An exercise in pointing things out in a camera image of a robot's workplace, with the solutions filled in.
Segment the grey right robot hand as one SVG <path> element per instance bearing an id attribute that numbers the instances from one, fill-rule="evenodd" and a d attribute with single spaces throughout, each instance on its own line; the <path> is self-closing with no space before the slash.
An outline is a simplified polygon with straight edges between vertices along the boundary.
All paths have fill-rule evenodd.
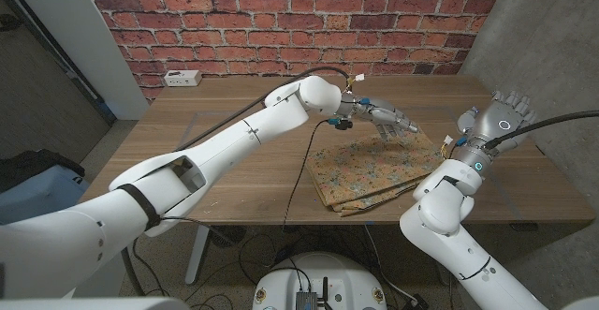
<path id="1" fill-rule="evenodd" d="M 486 109 L 472 107 L 463 113 L 457 127 L 466 142 L 458 148 L 453 158 L 483 173 L 499 154 L 515 149 L 527 137 L 525 132 L 495 147 L 486 146 L 487 142 L 534 122 L 536 113 L 530 108 L 530 101 L 516 91 L 511 91 L 507 96 L 496 91 Z"/>

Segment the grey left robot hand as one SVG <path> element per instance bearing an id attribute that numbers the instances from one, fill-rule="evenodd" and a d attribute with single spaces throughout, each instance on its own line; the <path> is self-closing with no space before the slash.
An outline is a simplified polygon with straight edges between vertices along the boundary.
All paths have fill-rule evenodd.
<path id="1" fill-rule="evenodd" d="M 342 95 L 336 115 L 343 118 L 358 118 L 372 123 L 382 140 L 398 137 L 403 132 L 417 133 L 418 126 L 391 103 L 380 98 Z"/>

